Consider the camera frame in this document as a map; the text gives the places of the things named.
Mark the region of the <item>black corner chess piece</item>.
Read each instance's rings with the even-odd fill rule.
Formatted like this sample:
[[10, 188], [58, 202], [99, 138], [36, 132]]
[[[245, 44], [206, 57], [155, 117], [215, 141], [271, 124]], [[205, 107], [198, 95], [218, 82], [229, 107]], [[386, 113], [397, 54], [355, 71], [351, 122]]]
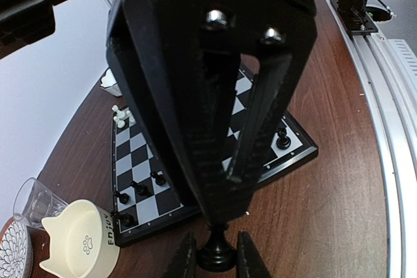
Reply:
[[291, 138], [287, 135], [286, 128], [278, 128], [277, 130], [278, 138], [276, 140], [276, 146], [280, 150], [286, 150], [291, 145]]

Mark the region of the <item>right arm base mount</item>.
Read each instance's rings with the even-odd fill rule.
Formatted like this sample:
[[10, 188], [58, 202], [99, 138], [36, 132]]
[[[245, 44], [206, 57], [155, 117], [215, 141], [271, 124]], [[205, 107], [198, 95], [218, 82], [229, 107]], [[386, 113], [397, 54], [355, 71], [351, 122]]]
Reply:
[[336, 14], [340, 19], [342, 26], [349, 36], [366, 36], [371, 33], [377, 33], [378, 27], [370, 18], [367, 12], [364, 15], [346, 13], [339, 11], [338, 0], [330, 0], [332, 7], [336, 10]]

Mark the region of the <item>black pawn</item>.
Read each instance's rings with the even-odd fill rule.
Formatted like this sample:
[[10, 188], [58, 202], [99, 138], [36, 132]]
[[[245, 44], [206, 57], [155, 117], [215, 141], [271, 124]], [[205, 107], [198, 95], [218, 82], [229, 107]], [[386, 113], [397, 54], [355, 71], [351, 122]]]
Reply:
[[162, 174], [158, 174], [155, 171], [151, 171], [150, 176], [154, 179], [155, 184], [157, 186], [163, 186], [166, 183], [166, 180]]
[[147, 196], [149, 194], [149, 189], [144, 184], [139, 184], [135, 181], [131, 181], [130, 186], [133, 187], [135, 192], [141, 197]]
[[121, 204], [127, 204], [130, 200], [130, 196], [127, 193], [120, 193], [119, 191], [114, 191], [113, 196], [119, 200]]

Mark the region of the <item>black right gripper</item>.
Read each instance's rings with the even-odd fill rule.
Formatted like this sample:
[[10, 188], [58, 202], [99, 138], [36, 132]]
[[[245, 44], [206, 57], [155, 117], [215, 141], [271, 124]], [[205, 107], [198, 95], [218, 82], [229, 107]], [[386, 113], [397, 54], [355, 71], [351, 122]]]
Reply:
[[185, 204], [245, 211], [317, 37], [314, 0], [115, 0], [108, 62]]

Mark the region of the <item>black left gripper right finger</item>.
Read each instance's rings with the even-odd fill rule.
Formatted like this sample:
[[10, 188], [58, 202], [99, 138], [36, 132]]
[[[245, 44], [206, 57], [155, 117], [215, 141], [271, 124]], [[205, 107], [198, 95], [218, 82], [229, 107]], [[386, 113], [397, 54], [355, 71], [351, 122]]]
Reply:
[[239, 232], [238, 234], [237, 277], [270, 278], [270, 272], [263, 262], [251, 236], [247, 232]]

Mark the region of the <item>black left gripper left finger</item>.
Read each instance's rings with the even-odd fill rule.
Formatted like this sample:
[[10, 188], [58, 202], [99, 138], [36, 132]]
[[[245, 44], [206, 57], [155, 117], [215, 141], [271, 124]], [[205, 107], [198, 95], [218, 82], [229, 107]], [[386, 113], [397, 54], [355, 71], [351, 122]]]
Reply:
[[162, 277], [194, 278], [196, 267], [197, 241], [192, 232], [187, 232]]

